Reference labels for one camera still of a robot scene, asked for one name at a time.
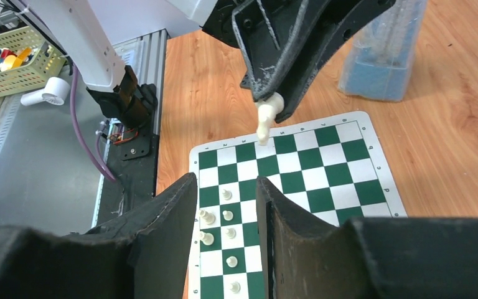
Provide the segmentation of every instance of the white pawn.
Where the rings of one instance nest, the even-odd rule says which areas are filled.
[[[199,239],[206,246],[210,246],[215,241],[215,238],[209,232],[199,232]]]
[[[206,224],[213,224],[215,222],[215,215],[205,210],[199,211],[199,217],[206,222]]]
[[[230,220],[233,219],[233,213],[230,212],[230,211],[224,211],[224,212],[223,212],[223,218],[224,218],[224,220],[226,220],[226,221],[230,221]]]

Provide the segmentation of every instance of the green square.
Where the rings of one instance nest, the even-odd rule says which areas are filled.
[[[355,183],[356,193],[361,205],[386,202],[382,185],[379,180]]]
[[[248,299],[265,299],[265,278],[263,272],[246,274],[248,282]]]
[[[219,205],[219,187],[199,189],[199,207],[212,207]]]
[[[235,154],[237,156],[237,162],[245,162],[255,160],[255,147],[253,143],[247,143],[244,145],[238,145],[235,147]]]
[[[281,185],[283,187],[283,193],[285,194],[305,191],[305,182],[303,181],[301,171],[282,173]]]
[[[200,278],[200,299],[224,298],[224,281],[222,275]]]
[[[340,137],[335,126],[328,126],[325,128],[314,130],[319,146],[334,145],[340,143]]]
[[[239,181],[239,177],[237,175],[237,164],[219,166],[217,171],[219,173],[219,185],[235,183]]]
[[[288,154],[297,151],[294,135],[274,137],[274,145],[276,146],[276,154]]]
[[[241,203],[236,202],[234,204],[223,204],[220,206],[221,210],[221,226],[241,224]],[[233,213],[233,218],[230,221],[224,220],[223,212],[230,211]]]
[[[325,166],[325,172],[330,187],[353,183],[347,163]]]
[[[217,167],[217,151],[199,153],[199,169]]]
[[[334,202],[329,188],[307,191],[311,213],[334,210]]]
[[[350,207],[348,209],[336,210],[338,216],[338,222],[342,226],[347,219],[352,217],[363,217],[363,212],[361,207]]]
[[[241,201],[252,201],[256,198],[257,180],[239,182],[239,198]]]
[[[319,148],[311,148],[305,151],[298,151],[298,156],[301,170],[318,168],[323,166],[323,161],[321,159]]]
[[[228,264],[226,263],[226,259],[229,257],[237,258],[237,266],[233,268],[228,266]],[[228,275],[228,274],[238,274],[238,273],[246,273],[244,247],[223,250],[223,274]]]
[[[347,162],[369,158],[369,152],[363,139],[344,142],[342,143],[342,148],[344,149]]]
[[[278,158],[270,156],[257,160],[257,170],[259,176],[273,176],[279,173]]]
[[[257,222],[243,224],[243,238],[245,247],[259,245],[259,230]]]
[[[201,252],[206,252],[206,251],[214,251],[214,250],[221,250],[221,228],[219,227],[213,227],[211,229],[201,229],[201,232],[209,232],[210,234],[213,235],[214,237],[214,242],[212,245],[204,245],[202,242],[198,242],[200,244],[200,251]]]

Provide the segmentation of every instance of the white square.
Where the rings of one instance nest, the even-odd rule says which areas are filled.
[[[281,175],[274,174],[273,176],[266,177],[270,182],[278,188],[279,191],[283,192],[283,184],[281,184]]]
[[[364,217],[391,217],[391,212],[385,202],[362,206],[362,213]]]
[[[293,173],[301,170],[298,152],[277,155],[279,173]]]
[[[340,226],[340,221],[338,220],[338,214],[336,214],[336,211],[318,212],[318,213],[314,213],[314,215],[322,219],[328,224],[331,224],[337,227]]]
[[[307,169],[302,171],[301,174],[303,175],[305,190],[307,191],[329,187],[327,174],[323,167]]]
[[[205,251],[200,253],[200,276],[223,275],[222,250]]]
[[[348,162],[353,183],[360,183],[377,179],[377,174],[371,159]]]
[[[223,190],[228,190],[232,193],[232,198],[226,200],[223,197]],[[219,185],[219,204],[233,204],[240,202],[241,197],[239,195],[239,182]]]
[[[241,220],[243,223],[257,222],[256,201],[241,202]]]
[[[347,162],[344,149],[340,143],[320,147],[323,166],[336,165]]]
[[[212,213],[215,216],[215,221],[212,224],[207,224],[206,221],[202,220],[199,214],[197,214],[197,218],[200,223],[200,229],[209,229],[212,227],[221,226],[221,210],[219,206],[203,207],[201,210],[205,210],[208,213]]]
[[[362,139],[362,134],[356,121],[336,125],[336,132],[338,132],[340,142],[348,142]]]
[[[224,233],[225,229],[234,229],[235,230],[235,237],[230,239]],[[243,238],[243,225],[227,225],[221,227],[221,246],[222,249],[233,249],[233,248],[242,248],[245,246],[245,240]]]
[[[294,140],[296,141],[296,149],[298,149],[298,151],[304,151],[318,147],[318,140],[316,139],[316,134],[314,131],[295,134]]]
[[[307,197],[307,192],[298,192],[298,193],[290,193],[290,194],[285,194],[285,196],[302,207],[303,209],[307,211],[311,211],[311,207],[309,205],[309,198]]]
[[[353,184],[331,187],[330,193],[332,194],[334,208],[337,210],[358,207],[360,205],[358,194]]]
[[[256,151],[256,159],[270,157],[276,154],[276,145],[274,144],[274,138],[270,138],[266,145],[259,145],[257,141],[254,143],[254,149]]]
[[[261,263],[261,246],[245,247],[246,272],[261,272],[263,264]]]
[[[239,283],[241,289],[238,293],[230,291],[230,284]],[[248,277],[246,273],[223,275],[224,299],[245,299],[248,298]]]
[[[239,182],[256,179],[258,175],[257,160],[237,163],[237,176]]]
[[[217,150],[217,166],[230,165],[237,163],[237,154],[235,146],[221,148]]]
[[[199,171],[199,188],[219,185],[219,172],[217,167],[202,169]]]

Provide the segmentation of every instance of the white chess piece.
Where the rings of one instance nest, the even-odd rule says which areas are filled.
[[[235,268],[237,267],[237,258],[236,257],[229,257],[226,259],[226,264],[228,265],[228,267],[230,268]]]
[[[205,210],[199,211],[199,217],[206,222],[206,224],[213,224],[215,222],[215,215],[211,212],[207,212]]]
[[[241,285],[238,282],[232,282],[231,284],[228,285],[228,289],[232,293],[237,294],[241,290]]]
[[[233,219],[233,213],[230,211],[223,211],[223,218],[226,221],[230,221]]]
[[[265,146],[268,143],[268,138],[270,138],[272,122],[276,119],[276,115],[283,111],[285,101],[276,92],[267,100],[257,102],[256,106],[258,113],[257,138],[259,144]]]
[[[199,239],[206,246],[212,245],[215,241],[215,237],[209,232],[199,232]]]

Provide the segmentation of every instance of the chess board square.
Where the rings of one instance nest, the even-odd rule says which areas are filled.
[[[299,165],[300,157],[297,152],[278,154],[276,157],[278,159],[279,173],[293,173],[301,170]]]
[[[239,182],[239,196],[241,197],[241,201],[252,201],[256,198],[256,187],[257,187],[257,180],[251,179],[248,181],[240,181]]]
[[[218,167],[219,185],[237,182],[237,164],[230,164]]]
[[[342,226],[349,218],[363,217],[362,209],[360,207],[350,207],[347,209],[336,210],[336,214],[338,215],[338,222],[340,223],[340,226]]]
[[[334,202],[332,202],[332,194],[329,188],[307,191],[307,198],[311,213],[334,210]]]
[[[237,177],[239,181],[256,179],[258,175],[257,161],[250,160],[237,163]]]
[[[241,219],[243,223],[257,222],[256,201],[241,202]]]
[[[237,163],[235,147],[221,148],[217,150],[217,166],[224,166]]]
[[[223,256],[221,250],[200,253],[200,276],[223,275]]]
[[[296,141],[293,135],[283,135],[274,137],[276,145],[276,154],[288,154],[297,151]]]
[[[272,176],[279,173],[277,157],[270,156],[266,158],[257,159],[257,169],[260,176]]]
[[[311,207],[309,207],[309,200],[307,198],[307,192],[297,192],[297,193],[290,193],[285,194],[285,196],[293,201],[295,204],[299,205],[303,209],[310,211]]]
[[[360,128],[356,121],[336,125],[336,132],[338,132],[340,142],[348,142],[362,138]]]
[[[385,202],[362,206],[362,213],[364,217],[391,217],[391,212]]]
[[[235,147],[237,162],[245,162],[256,159],[254,143],[245,143]]]
[[[217,151],[199,153],[199,169],[217,167]]]
[[[212,186],[199,189],[199,207],[219,205],[219,187]]]
[[[314,215],[330,225],[334,225],[338,227],[340,226],[340,223],[338,222],[338,214],[336,214],[335,210],[318,212],[318,213],[314,213]]]
[[[319,148],[311,148],[306,149],[304,151],[298,151],[298,156],[299,163],[297,163],[297,165],[301,165],[301,169],[303,170],[323,166],[322,156],[320,154]]]
[[[214,239],[212,245],[204,245],[204,243],[198,240],[197,242],[199,243],[200,252],[221,250],[221,229],[219,227],[214,227],[211,229],[201,229],[200,231],[212,234]]]
[[[330,187],[330,194],[332,195],[332,202],[334,207],[339,209],[346,209],[348,207],[357,207],[360,205],[355,186],[353,184]]]
[[[230,239],[229,236],[224,233],[225,229],[235,229],[235,237]],[[222,249],[243,248],[245,246],[243,226],[241,224],[223,226],[221,227],[220,234]]]
[[[231,268],[226,263],[226,259],[229,257],[237,258],[237,266]],[[225,249],[222,250],[222,268],[223,274],[237,274],[246,272],[246,261],[245,261],[245,249],[244,248],[235,248],[235,249]]]
[[[289,194],[305,191],[305,182],[303,181],[301,171],[295,173],[282,173],[280,176],[283,193]]]
[[[369,152],[363,139],[342,143],[347,161],[356,161],[369,158]]]
[[[219,172],[217,167],[201,169],[199,171],[199,188],[219,185]]]
[[[316,140],[316,134],[314,131],[306,131],[295,134],[294,140],[296,142],[296,149],[298,151],[304,151],[318,147],[318,141]]]
[[[375,167],[373,166],[371,159],[348,162],[347,166],[351,172],[351,178],[355,183],[377,179],[377,173],[375,172]]]
[[[347,162],[342,145],[327,145],[319,148],[323,166],[335,165]]]
[[[338,132],[334,126],[327,126],[314,130],[316,139],[318,140],[318,146],[334,145],[340,143]]]
[[[329,186],[340,186],[353,183],[347,163],[325,166]]]
[[[241,286],[238,293],[233,293],[228,287],[233,282],[237,282]],[[223,285],[224,299],[245,299],[248,296],[248,277],[246,273],[224,275]]]
[[[200,278],[200,299],[220,299],[224,298],[223,277],[201,277]]]
[[[305,190],[316,190],[329,187],[325,168],[312,168],[301,172],[305,183]]]
[[[243,223],[243,240],[245,247],[260,244],[257,222]]]
[[[261,246],[245,247],[245,257],[247,272],[263,271],[263,265],[261,264]]]
[[[265,299],[265,279],[263,272],[247,273],[248,299]]]
[[[223,216],[224,211],[230,211],[233,213],[233,218],[230,221],[226,221]],[[241,204],[240,202],[235,204],[222,204],[220,205],[220,218],[221,226],[228,226],[233,224],[241,224]]]
[[[382,185],[380,185],[380,181],[377,179],[374,181],[356,183],[355,188],[362,205],[386,202]]]

